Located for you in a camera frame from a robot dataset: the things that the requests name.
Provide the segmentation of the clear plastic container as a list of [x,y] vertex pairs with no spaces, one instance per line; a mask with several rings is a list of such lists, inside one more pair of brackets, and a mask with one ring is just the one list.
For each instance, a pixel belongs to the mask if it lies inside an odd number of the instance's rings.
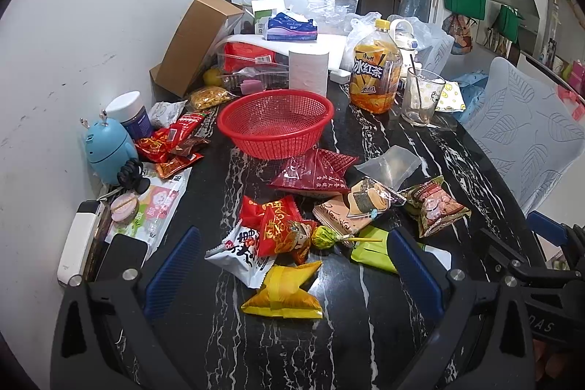
[[245,42],[227,42],[216,53],[221,86],[243,95],[242,85],[252,92],[251,81],[262,91],[288,88],[288,59],[281,53]]

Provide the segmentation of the beige wafer snack packet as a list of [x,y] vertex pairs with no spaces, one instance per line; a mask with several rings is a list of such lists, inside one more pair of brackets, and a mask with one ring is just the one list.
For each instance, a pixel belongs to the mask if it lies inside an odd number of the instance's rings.
[[341,195],[315,205],[312,210],[317,222],[336,230],[341,235],[357,235],[358,232],[373,222],[370,217],[350,218],[348,216],[349,212],[350,210],[345,205]]

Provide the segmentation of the blue round humidifier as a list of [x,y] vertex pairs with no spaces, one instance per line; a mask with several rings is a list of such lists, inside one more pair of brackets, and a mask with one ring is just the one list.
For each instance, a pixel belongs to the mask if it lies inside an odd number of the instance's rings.
[[118,185],[121,168],[128,160],[138,158],[129,133],[104,111],[93,124],[85,118],[80,122],[86,130],[84,150],[90,166],[104,184]]

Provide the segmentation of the yellow snack packet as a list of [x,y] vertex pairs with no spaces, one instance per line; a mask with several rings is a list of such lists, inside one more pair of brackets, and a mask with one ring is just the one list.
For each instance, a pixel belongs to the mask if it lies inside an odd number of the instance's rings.
[[301,288],[321,266],[321,261],[297,267],[274,265],[261,289],[241,305],[241,311],[267,318],[321,319],[323,311],[319,300]]

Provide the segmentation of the red gold snack bag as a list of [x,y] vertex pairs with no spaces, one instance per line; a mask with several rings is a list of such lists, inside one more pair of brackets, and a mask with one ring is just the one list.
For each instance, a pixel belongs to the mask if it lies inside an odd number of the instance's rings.
[[305,264],[317,222],[301,217],[294,197],[259,204],[245,196],[240,210],[242,225],[259,233],[259,257],[291,255],[296,265]]

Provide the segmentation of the green white snack packet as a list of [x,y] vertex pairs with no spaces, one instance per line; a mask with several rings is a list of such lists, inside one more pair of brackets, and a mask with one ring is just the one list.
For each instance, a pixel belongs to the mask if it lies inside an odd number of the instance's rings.
[[361,230],[358,236],[359,238],[374,239],[374,241],[358,242],[350,255],[353,261],[397,274],[397,268],[388,253],[388,231],[368,226]]

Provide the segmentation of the large clear zip bag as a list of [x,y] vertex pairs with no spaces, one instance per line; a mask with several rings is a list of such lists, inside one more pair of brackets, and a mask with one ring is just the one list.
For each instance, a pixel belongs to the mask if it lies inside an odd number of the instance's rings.
[[359,0],[306,0],[306,14],[319,34],[347,35]]

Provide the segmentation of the brown cardboard box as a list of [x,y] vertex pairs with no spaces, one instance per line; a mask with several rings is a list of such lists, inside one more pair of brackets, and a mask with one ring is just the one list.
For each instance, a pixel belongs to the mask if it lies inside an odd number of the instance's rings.
[[192,0],[162,62],[150,70],[153,82],[177,96],[188,93],[209,68],[216,46],[243,14],[226,0]]

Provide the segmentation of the dark red triangular snack bag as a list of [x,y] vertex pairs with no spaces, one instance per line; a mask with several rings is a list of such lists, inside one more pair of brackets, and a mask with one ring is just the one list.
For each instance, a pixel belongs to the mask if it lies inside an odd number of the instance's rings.
[[304,154],[287,159],[270,186],[307,197],[334,197],[349,191],[345,172],[358,160],[358,156],[312,147]]

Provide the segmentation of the white paper towel roll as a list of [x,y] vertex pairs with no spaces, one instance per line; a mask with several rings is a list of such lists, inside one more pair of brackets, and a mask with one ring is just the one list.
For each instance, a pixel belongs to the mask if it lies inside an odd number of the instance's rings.
[[288,88],[327,95],[328,53],[290,52]]

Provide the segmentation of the smiley pattern paper packet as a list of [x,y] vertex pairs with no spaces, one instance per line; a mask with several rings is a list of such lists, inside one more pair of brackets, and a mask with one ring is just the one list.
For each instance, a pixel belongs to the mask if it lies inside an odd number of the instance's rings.
[[462,113],[466,110],[466,104],[457,82],[447,81],[445,83],[435,110],[439,113]]

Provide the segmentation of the black smartphone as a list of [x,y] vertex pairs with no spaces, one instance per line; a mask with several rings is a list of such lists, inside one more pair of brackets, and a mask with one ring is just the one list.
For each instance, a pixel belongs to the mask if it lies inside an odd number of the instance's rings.
[[148,245],[132,236],[116,234],[109,243],[97,271],[96,282],[119,278],[130,268],[139,270],[146,258]]

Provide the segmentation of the clear glass cup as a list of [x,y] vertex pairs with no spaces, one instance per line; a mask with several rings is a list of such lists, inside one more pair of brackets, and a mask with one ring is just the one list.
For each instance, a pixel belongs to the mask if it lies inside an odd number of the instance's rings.
[[408,69],[401,117],[415,127],[428,127],[434,116],[446,81],[423,68]]

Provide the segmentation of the white lid supplement jar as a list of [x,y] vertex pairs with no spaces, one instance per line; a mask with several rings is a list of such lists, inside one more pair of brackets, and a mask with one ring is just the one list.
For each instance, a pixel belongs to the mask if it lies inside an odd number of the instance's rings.
[[141,93],[130,91],[114,98],[105,108],[108,118],[118,121],[132,140],[152,137],[153,126],[146,111]]

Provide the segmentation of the green meat snack bag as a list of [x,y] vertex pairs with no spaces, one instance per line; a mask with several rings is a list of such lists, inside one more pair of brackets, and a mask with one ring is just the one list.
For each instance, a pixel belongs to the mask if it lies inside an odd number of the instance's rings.
[[418,223],[418,237],[426,239],[453,225],[471,211],[457,202],[443,187],[444,177],[436,176],[429,181],[401,191],[407,200],[404,208]]

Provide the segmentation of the white desiccant sachet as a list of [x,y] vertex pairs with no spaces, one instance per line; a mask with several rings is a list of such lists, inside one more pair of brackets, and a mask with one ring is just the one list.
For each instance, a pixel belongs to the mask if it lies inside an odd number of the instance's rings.
[[168,128],[184,113],[187,100],[170,102],[156,102],[148,112],[151,125],[155,130]]

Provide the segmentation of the pink green wet wipes pack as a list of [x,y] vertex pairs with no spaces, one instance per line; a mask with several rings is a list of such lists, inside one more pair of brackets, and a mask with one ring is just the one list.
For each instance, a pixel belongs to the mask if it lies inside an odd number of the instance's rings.
[[136,197],[136,212],[121,222],[111,219],[105,242],[110,243],[115,235],[125,235],[146,242],[149,258],[162,243],[174,212],[188,187],[192,168],[189,167],[174,176],[162,179],[156,173],[155,165],[145,165],[145,176],[150,181],[146,192]]

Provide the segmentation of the grey leaf pattern cushion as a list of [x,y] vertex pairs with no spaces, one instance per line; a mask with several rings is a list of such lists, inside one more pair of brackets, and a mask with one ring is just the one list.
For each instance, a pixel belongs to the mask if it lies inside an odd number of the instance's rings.
[[483,97],[463,126],[526,214],[584,152],[584,129],[556,91],[500,56],[492,60]]

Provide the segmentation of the red sauce packets pile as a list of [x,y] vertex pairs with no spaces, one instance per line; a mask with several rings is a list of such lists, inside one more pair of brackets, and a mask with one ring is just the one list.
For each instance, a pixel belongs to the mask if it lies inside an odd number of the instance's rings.
[[203,158],[200,151],[210,140],[199,137],[197,132],[208,116],[207,112],[185,113],[150,137],[135,140],[139,156],[155,164],[156,174],[161,179],[170,179]]

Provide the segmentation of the yellow green lollipop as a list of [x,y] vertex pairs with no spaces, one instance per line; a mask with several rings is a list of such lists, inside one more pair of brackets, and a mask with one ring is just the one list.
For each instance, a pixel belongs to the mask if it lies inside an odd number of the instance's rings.
[[312,245],[317,249],[330,249],[338,242],[381,242],[381,239],[360,238],[354,235],[340,235],[334,229],[326,226],[317,227],[312,233]]

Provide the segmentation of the red plastic mesh basket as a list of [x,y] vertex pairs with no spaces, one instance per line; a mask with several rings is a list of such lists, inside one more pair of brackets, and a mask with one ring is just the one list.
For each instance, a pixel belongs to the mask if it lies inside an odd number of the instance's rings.
[[286,159],[314,147],[334,113],[331,101],[319,94],[277,89],[229,103],[219,113],[217,125],[252,158]]

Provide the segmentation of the yellow crumb snack bag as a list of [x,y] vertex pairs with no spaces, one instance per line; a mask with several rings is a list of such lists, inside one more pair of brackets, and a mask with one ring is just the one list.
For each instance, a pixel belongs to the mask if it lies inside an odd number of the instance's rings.
[[234,100],[236,96],[220,86],[205,86],[189,94],[188,102],[195,111],[204,111]]

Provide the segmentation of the iced tea bottle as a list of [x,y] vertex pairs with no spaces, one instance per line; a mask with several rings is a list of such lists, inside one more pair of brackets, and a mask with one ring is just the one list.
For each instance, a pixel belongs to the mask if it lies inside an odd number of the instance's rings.
[[374,27],[353,50],[349,94],[352,104],[379,115],[394,105],[403,58],[390,36],[390,22],[377,19]]

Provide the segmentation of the seaweed cracker clear packet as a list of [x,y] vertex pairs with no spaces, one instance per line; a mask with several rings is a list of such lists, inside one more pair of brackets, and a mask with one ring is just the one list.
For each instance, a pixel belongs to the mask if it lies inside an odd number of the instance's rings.
[[392,207],[402,207],[407,199],[381,182],[365,177],[347,194],[349,218],[377,218]]

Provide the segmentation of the blue tissue pack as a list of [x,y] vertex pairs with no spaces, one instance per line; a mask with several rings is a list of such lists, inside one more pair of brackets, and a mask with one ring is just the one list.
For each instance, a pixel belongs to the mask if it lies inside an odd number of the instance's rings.
[[277,13],[267,21],[264,38],[271,42],[314,42],[318,28],[312,19],[298,20],[285,13]]

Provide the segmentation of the white power bank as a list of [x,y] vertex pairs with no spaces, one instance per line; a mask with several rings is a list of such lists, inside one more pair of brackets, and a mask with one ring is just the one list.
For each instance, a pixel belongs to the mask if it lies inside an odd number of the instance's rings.
[[104,213],[103,201],[88,200],[79,204],[57,266],[57,282],[60,285],[67,286],[75,275],[85,275],[91,247]]

